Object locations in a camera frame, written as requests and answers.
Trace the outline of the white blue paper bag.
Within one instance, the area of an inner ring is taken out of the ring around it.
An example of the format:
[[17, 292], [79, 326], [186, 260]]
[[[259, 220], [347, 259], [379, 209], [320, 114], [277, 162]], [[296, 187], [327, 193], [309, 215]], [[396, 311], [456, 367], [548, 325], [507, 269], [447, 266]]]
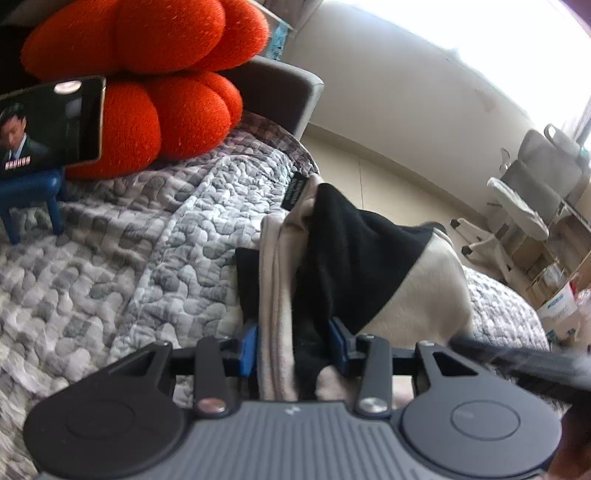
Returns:
[[537, 310], [550, 343], [567, 341], [579, 330], [582, 316], [569, 283]]

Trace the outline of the wooden corner desk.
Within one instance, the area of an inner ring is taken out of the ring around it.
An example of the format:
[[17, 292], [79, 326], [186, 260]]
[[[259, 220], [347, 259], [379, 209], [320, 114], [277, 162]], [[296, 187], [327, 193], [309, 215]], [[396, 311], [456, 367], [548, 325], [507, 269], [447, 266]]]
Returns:
[[535, 309], [567, 283], [576, 291], [590, 287], [590, 223], [568, 202], [561, 203], [547, 240], [517, 231], [506, 249], [523, 274], [518, 291]]

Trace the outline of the grey pebble-pattern quilt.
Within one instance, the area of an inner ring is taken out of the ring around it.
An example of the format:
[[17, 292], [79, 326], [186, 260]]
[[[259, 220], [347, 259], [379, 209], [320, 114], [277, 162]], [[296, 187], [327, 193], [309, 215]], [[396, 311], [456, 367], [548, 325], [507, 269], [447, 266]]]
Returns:
[[74, 182], [63, 234], [43, 206], [1, 245], [1, 475], [30, 479], [25, 416], [40, 400], [153, 341], [238, 329], [233, 256], [259, 241], [294, 174], [317, 167], [249, 114], [211, 153], [114, 180]]

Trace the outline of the grey mesh office chair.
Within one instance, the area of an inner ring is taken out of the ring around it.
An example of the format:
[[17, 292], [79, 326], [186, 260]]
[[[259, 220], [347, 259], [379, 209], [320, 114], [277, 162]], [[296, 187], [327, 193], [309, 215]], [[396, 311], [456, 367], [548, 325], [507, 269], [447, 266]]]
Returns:
[[467, 241], [461, 248], [464, 257], [472, 263], [492, 263], [509, 280], [514, 262], [507, 239], [516, 231], [537, 242], [549, 239], [561, 206], [577, 202], [589, 183], [590, 155], [548, 124], [541, 132], [528, 130], [515, 158], [503, 148], [499, 171], [486, 185], [491, 198], [487, 227], [465, 218], [453, 219], [451, 227]]

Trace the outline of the small blue stool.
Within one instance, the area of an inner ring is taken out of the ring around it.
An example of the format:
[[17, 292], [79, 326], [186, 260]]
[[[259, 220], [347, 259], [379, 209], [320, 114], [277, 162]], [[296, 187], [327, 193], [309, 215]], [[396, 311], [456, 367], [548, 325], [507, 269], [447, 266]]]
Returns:
[[1, 220], [12, 245], [20, 242], [10, 210], [28, 207], [33, 202], [47, 206], [53, 233], [61, 235], [64, 227], [58, 200], [66, 197], [63, 169], [51, 169], [1, 181]]

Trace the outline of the smartphone showing video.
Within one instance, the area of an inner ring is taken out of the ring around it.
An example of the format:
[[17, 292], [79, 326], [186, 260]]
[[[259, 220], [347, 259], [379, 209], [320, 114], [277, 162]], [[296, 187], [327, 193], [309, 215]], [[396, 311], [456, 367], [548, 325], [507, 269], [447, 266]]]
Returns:
[[51, 82], [1, 97], [1, 177], [98, 160], [106, 79]]

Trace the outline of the orange knot cushion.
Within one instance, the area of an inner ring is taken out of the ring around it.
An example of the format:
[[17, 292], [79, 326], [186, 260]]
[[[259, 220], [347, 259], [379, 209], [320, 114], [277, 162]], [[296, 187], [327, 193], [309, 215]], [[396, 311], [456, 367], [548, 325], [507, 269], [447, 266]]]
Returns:
[[106, 79], [99, 160], [70, 179], [109, 179], [205, 154], [242, 120], [221, 71], [263, 51], [270, 29], [249, 1], [74, 1], [27, 37], [24, 70], [43, 82]]

